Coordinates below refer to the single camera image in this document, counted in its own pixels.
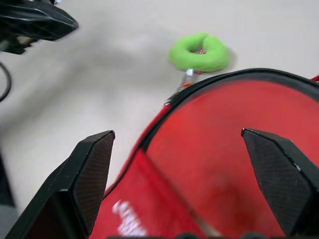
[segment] green ring toy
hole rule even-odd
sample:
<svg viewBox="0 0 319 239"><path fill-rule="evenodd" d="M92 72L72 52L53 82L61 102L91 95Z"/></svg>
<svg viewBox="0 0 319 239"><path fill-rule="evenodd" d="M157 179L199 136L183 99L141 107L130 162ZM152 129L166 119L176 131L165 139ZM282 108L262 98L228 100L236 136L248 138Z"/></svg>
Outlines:
<svg viewBox="0 0 319 239"><path fill-rule="evenodd" d="M196 54L203 48L205 54ZM201 72L222 70L229 64L228 48L216 36L199 33L181 38L169 51L169 60L181 70Z"/></svg>

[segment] red fabric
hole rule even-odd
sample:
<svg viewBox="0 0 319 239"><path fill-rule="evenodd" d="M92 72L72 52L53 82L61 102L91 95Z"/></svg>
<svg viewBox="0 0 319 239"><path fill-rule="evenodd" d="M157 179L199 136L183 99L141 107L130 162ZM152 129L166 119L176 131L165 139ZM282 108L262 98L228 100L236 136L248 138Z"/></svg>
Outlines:
<svg viewBox="0 0 319 239"><path fill-rule="evenodd" d="M312 78L313 81L319 82L319 76L315 76Z"/></svg>
<svg viewBox="0 0 319 239"><path fill-rule="evenodd" d="M238 80L176 109L147 155L195 213L224 235L280 236L240 132L249 127L286 137L319 165L318 119L318 102L296 90Z"/></svg>
<svg viewBox="0 0 319 239"><path fill-rule="evenodd" d="M90 239L117 235L173 238L181 232L203 237L183 201L139 150L123 179L103 200Z"/></svg>

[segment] red bag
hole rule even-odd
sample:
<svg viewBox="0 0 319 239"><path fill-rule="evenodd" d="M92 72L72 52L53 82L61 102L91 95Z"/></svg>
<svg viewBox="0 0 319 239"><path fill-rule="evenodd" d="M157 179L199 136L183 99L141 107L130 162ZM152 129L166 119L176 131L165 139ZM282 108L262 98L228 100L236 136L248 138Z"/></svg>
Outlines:
<svg viewBox="0 0 319 239"><path fill-rule="evenodd" d="M91 239L116 235L282 236L259 190L244 127L286 137L318 165L319 85L251 69L196 83L175 95L133 148L106 191Z"/></svg>

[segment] black cable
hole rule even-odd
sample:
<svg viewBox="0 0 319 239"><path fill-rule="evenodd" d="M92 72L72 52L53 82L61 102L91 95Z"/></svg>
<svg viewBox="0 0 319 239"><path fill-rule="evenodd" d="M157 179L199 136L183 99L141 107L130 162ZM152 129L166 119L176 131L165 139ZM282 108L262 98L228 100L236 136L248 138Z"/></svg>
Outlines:
<svg viewBox="0 0 319 239"><path fill-rule="evenodd" d="M3 92L3 94L0 96L0 102L2 102L5 98L7 98L7 96L9 95L11 88L12 88L12 76L9 72L9 70L7 69L7 67L0 62L0 68L3 70L5 78L6 78L6 89Z"/></svg>

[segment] floor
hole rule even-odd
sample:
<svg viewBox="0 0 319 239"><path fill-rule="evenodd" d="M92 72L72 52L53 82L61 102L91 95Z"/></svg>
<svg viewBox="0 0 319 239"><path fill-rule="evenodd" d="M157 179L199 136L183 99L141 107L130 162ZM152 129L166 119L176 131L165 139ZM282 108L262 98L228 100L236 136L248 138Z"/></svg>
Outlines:
<svg viewBox="0 0 319 239"><path fill-rule="evenodd" d="M79 21L78 31L23 56L0 55L14 76L0 104L0 144L20 213L78 141L108 129L117 136L112 183L183 76L167 61L183 35L219 36L233 58L223 72L319 73L316 0L65 0L61 8Z"/></svg>

